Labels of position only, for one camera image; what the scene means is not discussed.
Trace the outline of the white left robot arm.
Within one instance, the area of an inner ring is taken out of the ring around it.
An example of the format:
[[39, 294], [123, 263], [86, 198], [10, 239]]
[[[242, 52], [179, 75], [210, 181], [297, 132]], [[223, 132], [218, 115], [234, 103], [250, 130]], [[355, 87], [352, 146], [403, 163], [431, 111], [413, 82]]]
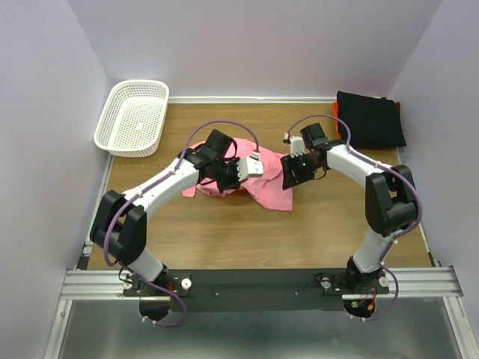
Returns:
[[100, 200], [90, 240], [103, 249], [109, 266], [119, 264], [138, 275], [149, 295], [166, 285], [167, 267], [147, 249], [148, 220], [168, 201], [205, 179], [223, 189], [239, 185], [237, 142], [214, 129], [203, 144], [186, 146], [163, 171], [123, 193], [107, 191]]

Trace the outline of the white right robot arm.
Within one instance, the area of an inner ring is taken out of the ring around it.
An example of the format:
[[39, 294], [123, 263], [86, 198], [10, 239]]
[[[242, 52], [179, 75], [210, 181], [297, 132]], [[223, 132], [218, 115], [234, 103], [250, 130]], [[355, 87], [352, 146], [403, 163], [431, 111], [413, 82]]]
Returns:
[[285, 132], [283, 142], [290, 148], [281, 158], [283, 189], [313, 180], [318, 170], [336, 170], [364, 189], [368, 229], [341, 278], [349, 291], [363, 292], [377, 280], [397, 239], [421, 220], [422, 206], [412, 172], [405, 165], [373, 160], [354, 150], [348, 141], [328, 139], [319, 123], [304, 127], [298, 136]]

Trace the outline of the pink t shirt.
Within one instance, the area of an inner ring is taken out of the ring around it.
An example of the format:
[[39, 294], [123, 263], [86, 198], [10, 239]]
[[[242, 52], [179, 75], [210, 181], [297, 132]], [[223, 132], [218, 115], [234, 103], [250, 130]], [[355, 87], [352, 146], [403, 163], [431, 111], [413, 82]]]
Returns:
[[[248, 156], [255, 149], [255, 143], [244, 138], [234, 138], [237, 145], [230, 145], [227, 157], [238, 155]], [[248, 179], [240, 184], [239, 189], [230, 189], [222, 193], [217, 189], [216, 183], [195, 185], [182, 192], [183, 197], [194, 197], [200, 191], [209, 197], [226, 197], [235, 191], [246, 191], [264, 209], [292, 212], [293, 190], [283, 190], [283, 172], [281, 166], [283, 154], [272, 152], [260, 147], [260, 160], [263, 163], [264, 174], [262, 177]]]

